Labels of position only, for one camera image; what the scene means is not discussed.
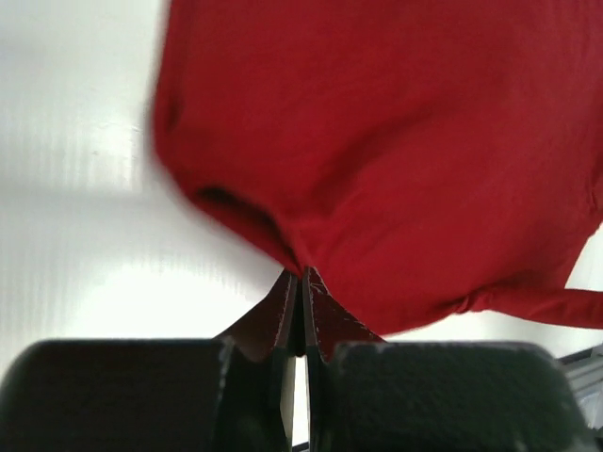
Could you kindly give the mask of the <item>dark red t shirt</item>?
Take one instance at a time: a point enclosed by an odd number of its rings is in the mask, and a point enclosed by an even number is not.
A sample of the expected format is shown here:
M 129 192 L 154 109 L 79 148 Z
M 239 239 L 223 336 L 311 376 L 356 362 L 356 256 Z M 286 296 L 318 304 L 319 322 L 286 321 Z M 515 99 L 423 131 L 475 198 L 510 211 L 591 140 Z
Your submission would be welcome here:
M 380 334 L 598 329 L 598 1 L 174 1 L 153 113 L 182 194 Z

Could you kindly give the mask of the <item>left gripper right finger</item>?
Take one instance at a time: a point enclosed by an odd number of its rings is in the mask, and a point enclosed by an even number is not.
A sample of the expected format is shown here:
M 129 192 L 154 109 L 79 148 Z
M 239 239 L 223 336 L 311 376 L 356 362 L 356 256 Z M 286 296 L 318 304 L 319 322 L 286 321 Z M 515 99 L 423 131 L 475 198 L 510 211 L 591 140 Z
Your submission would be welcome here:
M 559 363 L 517 342 L 386 342 L 301 280 L 313 451 L 593 451 Z

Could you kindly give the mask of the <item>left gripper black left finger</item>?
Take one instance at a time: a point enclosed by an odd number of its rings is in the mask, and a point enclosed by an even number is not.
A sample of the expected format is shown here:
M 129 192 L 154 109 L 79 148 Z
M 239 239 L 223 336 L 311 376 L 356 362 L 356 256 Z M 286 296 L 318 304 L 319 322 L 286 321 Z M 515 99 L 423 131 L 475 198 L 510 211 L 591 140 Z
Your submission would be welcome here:
M 5 451 L 288 451 L 298 281 L 213 339 L 46 340 L 1 384 Z

